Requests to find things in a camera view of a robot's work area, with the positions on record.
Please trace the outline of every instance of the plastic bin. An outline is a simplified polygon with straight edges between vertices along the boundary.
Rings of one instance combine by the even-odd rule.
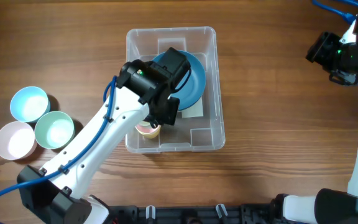
[[[134,128],[125,137],[128,151],[212,151],[224,146],[221,89],[219,84],[216,33],[211,27],[132,29],[127,34],[127,61],[152,60],[173,47],[192,53],[203,64],[206,88],[203,116],[182,118],[178,112],[174,126],[164,125],[158,137],[147,139]]]

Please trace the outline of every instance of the blue cup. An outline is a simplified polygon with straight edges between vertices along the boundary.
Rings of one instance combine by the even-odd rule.
[[[19,90],[11,101],[11,114],[18,121],[36,122],[49,111],[50,102],[47,93],[36,86]]]

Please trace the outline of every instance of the blue plate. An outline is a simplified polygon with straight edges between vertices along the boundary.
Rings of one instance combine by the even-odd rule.
[[[203,95],[206,86],[206,75],[201,62],[191,53],[179,50],[184,54],[191,65],[191,75],[186,85],[177,93],[172,94],[172,97],[176,97],[180,100],[179,111],[187,109],[193,106]],[[162,58],[164,53],[158,55],[153,59],[157,62]],[[186,80],[189,72],[182,78],[177,88],[181,87]]]

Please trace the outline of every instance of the wooden table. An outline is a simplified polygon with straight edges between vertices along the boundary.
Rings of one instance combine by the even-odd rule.
[[[217,33],[226,145],[142,155],[122,143],[89,193],[109,205],[143,207],[266,203],[279,193],[346,190],[357,152],[357,87],[329,82],[305,55],[322,31],[342,35],[347,25],[309,1],[0,5],[0,129],[14,120],[13,94],[30,85],[86,124],[125,62],[129,30],[193,26]],[[0,190],[15,184],[26,164],[39,167],[56,153],[38,148],[20,161],[0,158]],[[39,222],[18,191],[0,199],[0,220]]]

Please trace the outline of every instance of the green cup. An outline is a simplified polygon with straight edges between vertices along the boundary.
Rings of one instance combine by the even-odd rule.
[[[66,113],[53,111],[43,115],[35,125],[35,139],[46,149],[58,149],[74,137],[74,122]]]

